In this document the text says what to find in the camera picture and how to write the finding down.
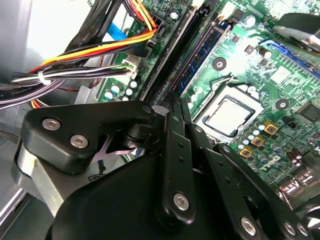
blue ram slot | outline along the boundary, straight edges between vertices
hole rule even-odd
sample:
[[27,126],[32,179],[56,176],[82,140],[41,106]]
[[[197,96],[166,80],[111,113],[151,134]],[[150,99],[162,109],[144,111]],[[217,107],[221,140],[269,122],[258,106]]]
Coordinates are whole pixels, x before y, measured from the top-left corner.
[[271,40],[271,39],[266,39],[266,40],[263,40],[263,41],[259,42],[259,45],[267,46],[268,48],[276,49],[278,52],[280,52],[281,54],[287,56],[292,61],[294,61],[296,64],[298,64],[301,68],[307,70],[312,75],[314,75],[315,77],[320,79],[320,72],[319,72],[318,69],[315,69],[308,62],[303,61],[303,60],[299,59],[298,57],[296,57],[286,47],[284,47],[283,45],[280,45],[280,43],[278,43],[278,42],[276,42],[274,40]]
[[186,89],[196,72],[207,59],[212,49],[216,46],[229,24],[216,25],[211,28],[209,33],[204,37],[204,43],[200,46],[199,51],[192,58],[188,68],[180,78],[176,91],[179,95]]

silver screw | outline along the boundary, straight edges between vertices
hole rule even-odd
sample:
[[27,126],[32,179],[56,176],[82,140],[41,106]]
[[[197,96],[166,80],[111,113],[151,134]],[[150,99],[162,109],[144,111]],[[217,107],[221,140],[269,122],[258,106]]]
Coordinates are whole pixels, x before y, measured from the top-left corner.
[[252,224],[252,222],[246,218],[245,216],[241,218],[241,225],[243,227],[243,229],[250,235],[250,236],[254,236],[256,235],[256,228],[255,226]]
[[227,146],[223,146],[222,147],[224,151],[226,151],[227,153],[230,153],[230,149]]
[[61,128],[61,124],[58,120],[55,120],[53,118],[47,118],[42,121],[42,126],[50,131],[55,131]]
[[181,193],[176,193],[173,196],[173,202],[181,211],[187,211],[189,209],[189,201],[187,197]]
[[197,130],[197,132],[202,133],[202,128],[199,126],[195,126],[195,130]]
[[305,229],[304,226],[302,226],[301,223],[298,222],[298,223],[296,224],[296,227],[299,229],[299,231],[300,231],[303,235],[305,235],[306,237],[308,236],[307,230]]
[[147,114],[152,113],[150,107],[148,107],[148,106],[143,106],[142,109],[143,109],[143,111],[145,111]]
[[88,139],[86,139],[85,136],[82,135],[74,135],[70,139],[70,143],[72,146],[78,148],[78,149],[84,149],[88,146],[89,142]]
[[178,117],[172,116],[172,118],[173,118],[174,120],[176,120],[177,122],[180,122],[180,119],[179,119]]
[[293,235],[293,236],[296,235],[296,231],[295,231],[295,229],[291,226],[290,223],[288,223],[287,221],[285,221],[283,225],[284,225],[285,229],[288,231],[288,233],[290,233],[290,234]]

yellow wire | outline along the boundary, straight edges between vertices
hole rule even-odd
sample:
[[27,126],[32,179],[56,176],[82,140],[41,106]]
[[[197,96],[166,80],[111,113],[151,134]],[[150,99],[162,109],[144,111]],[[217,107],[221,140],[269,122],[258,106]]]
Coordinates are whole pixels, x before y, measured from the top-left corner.
[[155,24],[154,20],[152,19],[152,17],[150,16],[148,10],[146,9],[146,7],[142,4],[142,2],[140,0],[136,0],[137,3],[140,5],[142,11],[145,13],[146,17],[148,18],[148,20],[150,21],[150,23],[152,24],[152,26],[154,28],[157,27],[157,25]]
[[143,42],[145,40],[148,40],[148,39],[152,38],[155,35],[156,31],[157,31],[155,22],[153,21],[153,19],[149,15],[148,11],[146,10],[145,6],[141,3],[140,0],[132,0],[132,2],[134,4],[134,6],[137,8],[137,10],[139,11],[139,13],[141,14],[141,16],[143,17],[143,19],[144,19],[148,29],[150,30],[150,32],[142,34],[142,35],[138,35],[138,36],[129,37],[127,39],[124,39],[124,40],[121,40],[121,41],[117,41],[117,42],[114,42],[114,43],[105,44],[105,45],[98,46],[98,47],[93,47],[93,48],[90,48],[90,49],[86,49],[86,50],[70,53],[70,54],[63,55],[63,56],[56,56],[56,57],[53,57],[53,58],[50,58],[50,59],[44,61],[41,64],[41,66],[49,64],[49,63],[52,63],[52,62],[68,59],[68,58],[76,58],[76,57],[79,57],[81,55],[90,54],[92,52],[99,51],[99,50],[105,50],[105,49],[113,48],[113,47],[120,47],[120,46],[128,45],[128,44],[136,44],[136,43]]
[[149,19],[146,16],[145,12],[141,9],[140,5],[135,0],[132,0],[132,2],[134,4],[135,8],[139,11],[141,16],[143,17],[143,20],[144,20],[145,24],[147,25],[149,31],[152,31],[152,26],[150,24]]
[[93,47],[93,48],[82,50],[82,51],[77,51],[77,52],[70,53],[70,54],[63,55],[63,56],[56,56],[56,57],[53,57],[53,58],[50,58],[50,59],[44,61],[41,64],[41,66],[49,64],[49,63],[52,63],[52,62],[55,62],[55,61],[60,61],[60,60],[63,60],[63,59],[74,58],[74,57],[78,57],[78,56],[81,56],[81,55],[89,54],[89,53],[92,53],[92,52],[95,52],[95,51],[99,51],[99,50],[104,50],[104,49],[108,49],[108,48],[119,47],[119,46],[123,46],[123,45],[136,44],[136,43],[139,43],[139,42],[143,42],[145,40],[148,40],[148,39],[152,38],[155,35],[155,31],[154,30],[152,32],[150,32],[150,33],[151,33],[150,35],[147,35],[147,36],[139,38],[139,39],[127,38],[127,41],[117,41],[117,42],[114,42],[114,43],[110,43],[110,44],[106,44],[106,45],[102,45],[102,46],[97,46],[97,47]]
[[35,106],[35,104],[34,104],[34,101],[33,101],[33,100],[31,101],[31,105],[32,105],[32,108],[36,109],[36,106]]

cpu socket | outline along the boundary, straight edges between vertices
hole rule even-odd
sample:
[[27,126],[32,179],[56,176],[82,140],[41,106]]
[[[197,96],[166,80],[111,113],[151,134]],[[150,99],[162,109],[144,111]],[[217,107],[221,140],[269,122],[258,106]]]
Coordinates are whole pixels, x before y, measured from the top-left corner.
[[259,93],[243,84],[222,83],[194,118],[206,134],[230,143],[263,111]]

green circuit board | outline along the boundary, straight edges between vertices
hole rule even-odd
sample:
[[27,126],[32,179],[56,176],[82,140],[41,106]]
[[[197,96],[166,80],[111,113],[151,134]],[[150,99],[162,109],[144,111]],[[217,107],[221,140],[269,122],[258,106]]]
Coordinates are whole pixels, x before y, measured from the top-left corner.
[[[275,123],[278,130],[275,135],[264,134],[265,132],[262,131],[260,136],[264,144],[261,147],[249,146],[252,155],[243,159],[248,164],[255,164],[259,169],[259,176],[270,186],[278,188],[286,179],[291,179],[303,168],[303,166],[293,165],[285,153],[291,148],[297,148],[301,153],[313,151],[315,147],[310,145],[311,141],[319,145],[319,141],[312,136],[319,131],[320,122],[311,123],[301,117],[298,111],[309,102],[320,104],[318,94],[320,79],[276,51],[272,51],[272,56],[267,63],[263,62],[265,59],[257,52],[258,43],[266,38],[279,37],[274,34],[272,28],[283,14],[296,12],[311,14],[320,8],[320,3],[314,0],[231,0],[222,1],[219,8],[223,8],[226,2],[232,2],[241,9],[244,17],[206,59],[200,72],[187,86],[182,96],[190,100],[191,95],[199,93],[199,89],[202,90],[190,109],[192,117],[195,117],[211,94],[212,84],[218,79],[232,74],[240,82],[255,86],[264,110],[251,126],[254,126],[256,121],[264,123],[270,120]],[[255,18],[255,24],[252,27],[246,25],[246,19],[249,16]],[[246,51],[248,46],[254,48],[252,52]],[[213,68],[213,61],[218,57],[226,59],[224,70],[216,71]],[[280,99],[289,101],[288,108],[284,110],[276,108],[276,102]],[[284,116],[294,119],[296,124],[294,129],[283,123]],[[231,143],[238,152],[240,150],[236,142],[240,137],[241,135]],[[281,152],[274,152],[271,147],[274,143],[281,146]],[[261,154],[265,154],[270,159],[268,164],[259,161],[258,156]]]
[[[179,23],[183,21],[184,14],[186,10],[189,9],[190,0],[144,0],[143,4],[146,6],[147,10],[151,15],[156,16],[158,19],[164,22],[163,29],[160,29],[161,33],[158,32],[155,37],[152,38],[154,46],[150,50],[150,54],[141,59],[139,64],[139,72],[137,74],[136,80],[138,81],[138,87],[133,90],[132,96],[129,98],[131,100],[137,99],[138,95],[141,93],[141,90],[151,73],[153,67],[156,65],[157,60],[159,59],[161,53],[164,51],[167,43],[173,38],[173,35],[177,32],[177,27]],[[175,12],[179,15],[178,19],[172,19],[170,13]],[[129,32],[128,37],[138,35],[144,26],[142,26],[138,21],[134,21]],[[126,58],[126,54],[120,54],[116,60],[116,64],[121,64],[122,60]],[[108,78],[105,81],[102,91],[98,97],[99,102],[108,102],[109,100],[105,98],[105,92],[109,91],[111,86],[115,83],[118,83],[121,88],[118,94],[115,94],[112,101],[121,100],[125,95],[127,85],[123,84],[121,81]]]

